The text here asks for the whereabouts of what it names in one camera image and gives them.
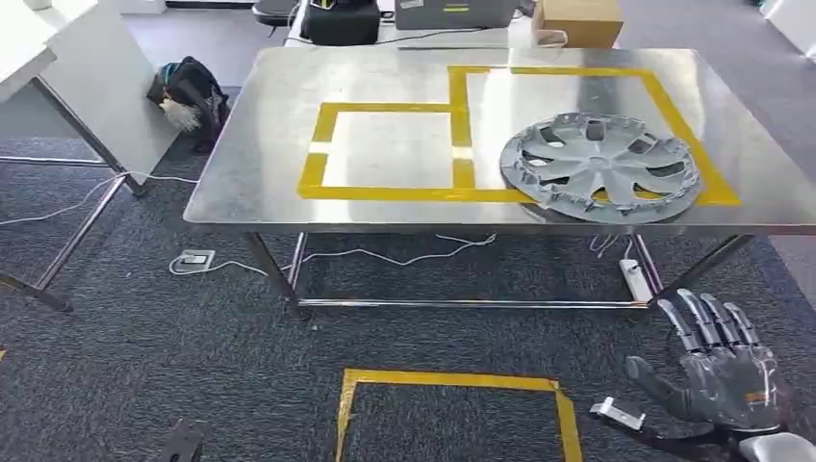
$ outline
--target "yellow tape square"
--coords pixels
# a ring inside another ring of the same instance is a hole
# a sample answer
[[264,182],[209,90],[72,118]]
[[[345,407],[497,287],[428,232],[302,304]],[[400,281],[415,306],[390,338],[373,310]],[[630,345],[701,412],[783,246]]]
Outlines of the yellow tape square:
[[[334,103],[320,105],[312,146],[306,156],[297,191],[307,199],[456,201],[456,202],[515,202],[533,203],[515,189],[482,190],[475,186],[472,156],[471,119],[468,107],[468,74],[486,73],[498,67],[450,66],[448,72],[449,103]],[[595,77],[638,77],[674,135],[688,144],[700,170],[703,190],[697,205],[736,206],[739,198],[730,188],[708,157],[702,143],[686,123],[671,96],[663,89],[653,72],[646,69],[618,67],[510,67],[520,75],[575,75]],[[320,143],[330,143],[340,112],[373,113],[447,113],[450,114],[451,188],[381,188],[326,187],[322,179],[326,170],[327,152],[318,150]]]
[[343,458],[343,442],[351,414],[351,403],[358,383],[387,383],[393,385],[442,385],[449,387],[500,388],[555,393],[555,408],[561,447],[565,462],[581,462],[581,446],[575,424],[573,402],[560,390],[558,382],[548,378],[485,375],[479,373],[404,372],[346,369],[337,409],[337,446],[335,462]]

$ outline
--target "bag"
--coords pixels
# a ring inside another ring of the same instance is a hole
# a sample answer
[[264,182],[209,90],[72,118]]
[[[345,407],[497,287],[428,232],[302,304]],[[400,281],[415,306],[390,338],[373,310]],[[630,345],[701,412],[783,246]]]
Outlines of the bag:
[[197,139],[193,152],[210,153],[229,116],[229,96],[204,64],[192,56],[162,66],[147,99],[165,111],[167,119]]

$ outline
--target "floor outlet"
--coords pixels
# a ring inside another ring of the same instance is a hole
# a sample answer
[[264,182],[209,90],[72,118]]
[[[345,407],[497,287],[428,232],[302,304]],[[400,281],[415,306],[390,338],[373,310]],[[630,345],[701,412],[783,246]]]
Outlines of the floor outlet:
[[214,250],[185,249],[173,263],[173,269],[178,272],[206,271],[213,265],[216,258]]
[[632,299],[644,302],[651,300],[651,289],[638,261],[626,259],[621,260],[618,265],[624,272],[624,279],[626,285],[629,286],[629,291],[632,292]]

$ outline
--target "table top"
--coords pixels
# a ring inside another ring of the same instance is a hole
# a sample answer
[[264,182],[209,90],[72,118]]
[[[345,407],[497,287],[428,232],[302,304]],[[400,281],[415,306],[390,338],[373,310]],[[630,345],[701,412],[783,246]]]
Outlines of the table top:
[[[377,5],[381,12],[392,12],[394,10],[395,0],[377,0]],[[287,35],[285,46],[288,47],[314,47],[310,43],[303,43],[294,39],[300,39],[300,28],[303,24],[303,16],[306,14],[306,7],[309,0],[301,0],[300,6],[297,9],[297,14],[294,17],[292,28]],[[510,25],[504,29],[486,29],[484,31],[476,32],[452,32],[439,34],[432,37],[417,38],[408,40],[408,38],[423,36],[425,34],[433,34],[440,32],[439,30],[410,30],[400,31],[396,28],[393,22],[380,21],[380,31],[378,41],[388,41],[400,39],[400,41],[390,43],[379,43],[376,46],[448,46],[448,47],[497,47],[497,48],[524,48],[532,45],[532,36],[530,34],[530,18],[526,16],[516,17],[510,22]]]
[[[568,112],[685,140],[697,202],[639,225],[531,213],[500,151]],[[816,234],[816,194],[692,50],[272,48],[184,217],[253,231]]]
[[57,58],[46,46],[48,26],[23,2],[0,4],[0,103]]

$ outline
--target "white floor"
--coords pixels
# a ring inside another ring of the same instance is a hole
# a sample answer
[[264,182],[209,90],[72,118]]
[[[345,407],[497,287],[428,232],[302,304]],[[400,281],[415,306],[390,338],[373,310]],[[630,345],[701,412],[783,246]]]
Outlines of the white floor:
[[259,24],[251,10],[168,10],[128,14],[125,22],[156,66],[191,55],[210,68],[226,87],[239,87],[258,51],[279,46],[288,30]]

